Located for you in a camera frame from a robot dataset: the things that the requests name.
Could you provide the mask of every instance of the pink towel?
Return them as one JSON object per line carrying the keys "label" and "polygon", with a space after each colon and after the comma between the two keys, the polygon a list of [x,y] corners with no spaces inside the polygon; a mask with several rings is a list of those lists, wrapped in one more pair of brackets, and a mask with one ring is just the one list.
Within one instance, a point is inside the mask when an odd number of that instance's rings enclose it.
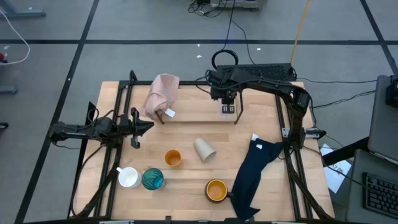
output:
{"label": "pink towel", "polygon": [[149,94],[140,113],[150,119],[157,120],[155,112],[161,115],[169,109],[177,99],[177,89],[180,78],[171,74],[157,75],[150,86]]}

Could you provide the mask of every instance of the wooden table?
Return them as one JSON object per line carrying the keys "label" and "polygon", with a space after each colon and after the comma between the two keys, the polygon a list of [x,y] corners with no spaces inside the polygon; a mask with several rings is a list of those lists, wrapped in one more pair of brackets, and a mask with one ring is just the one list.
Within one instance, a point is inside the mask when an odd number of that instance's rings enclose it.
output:
{"label": "wooden table", "polygon": [[[97,108],[100,115],[113,109],[118,82],[103,82]],[[186,97],[193,101],[210,100],[209,95],[195,86],[180,86],[191,90]],[[130,107],[142,106],[149,92],[149,86],[136,85],[132,88]],[[213,204],[204,196],[206,183],[211,179],[222,179],[232,189],[239,167],[246,156],[252,133],[270,142],[281,141],[280,126],[275,105],[275,96],[256,90],[244,90],[244,112],[238,124],[233,123],[155,123],[142,138],[140,149],[130,145],[130,138],[123,144],[121,167],[134,167],[141,174],[150,167],[160,169],[167,181],[162,190],[146,190],[142,184],[135,189],[126,189],[117,183],[112,219],[164,220],[171,215],[173,220],[224,220],[236,217],[231,202]],[[287,117],[282,103],[284,116]],[[312,127],[310,113],[304,118],[305,128]],[[203,138],[217,151],[209,163],[202,163],[194,150],[193,141]],[[305,146],[318,149],[314,139],[306,139]],[[99,146],[99,142],[89,141],[85,159]],[[169,149],[178,149],[183,157],[179,169],[170,168],[164,162],[164,154]],[[302,160],[309,191],[323,209],[334,217],[333,208],[326,185],[325,173],[320,156],[308,149],[302,149]],[[98,188],[104,161],[105,149],[92,157],[83,169],[76,192],[75,210],[79,212]],[[301,216],[305,217],[302,194],[297,188]],[[101,214],[105,214],[108,193],[103,196]],[[255,214],[256,221],[293,221],[294,213],[290,196],[286,164],[276,159],[262,171],[261,182],[251,206],[260,208]]]}

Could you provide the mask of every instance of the dark navy towel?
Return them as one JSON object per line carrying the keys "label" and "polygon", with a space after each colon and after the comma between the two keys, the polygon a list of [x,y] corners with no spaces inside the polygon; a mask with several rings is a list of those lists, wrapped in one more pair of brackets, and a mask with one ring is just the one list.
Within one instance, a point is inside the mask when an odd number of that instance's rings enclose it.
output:
{"label": "dark navy towel", "polygon": [[231,199],[236,216],[245,221],[256,214],[259,209],[251,208],[250,204],[256,194],[261,179],[261,171],[279,155],[283,148],[282,142],[270,143],[261,139],[250,141],[249,151],[246,154],[236,176],[232,188]]}

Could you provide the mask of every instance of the white paper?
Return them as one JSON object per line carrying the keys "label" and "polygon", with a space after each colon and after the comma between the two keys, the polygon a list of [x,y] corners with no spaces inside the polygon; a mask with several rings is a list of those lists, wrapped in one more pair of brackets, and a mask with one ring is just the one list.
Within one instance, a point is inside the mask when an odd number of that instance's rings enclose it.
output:
{"label": "white paper", "polygon": [[252,141],[255,141],[257,138],[259,138],[259,136],[258,136],[257,134],[253,134],[253,135],[251,136],[251,140],[252,140]]}
{"label": "white paper", "polygon": [[170,116],[171,118],[173,118],[175,115],[175,112],[171,109],[167,109],[164,113]]}
{"label": "white paper", "polygon": [[[331,152],[333,152],[333,150],[330,149],[330,147],[327,144],[324,144],[322,146],[321,154],[323,156]],[[348,171],[351,169],[351,164],[347,161],[340,161],[336,164],[330,165],[329,167],[344,173],[344,175],[347,175]],[[344,181],[345,176],[327,167],[324,167],[323,170],[325,171],[326,182],[328,184],[329,189],[332,192],[337,193],[338,189],[340,188],[341,184]]]}

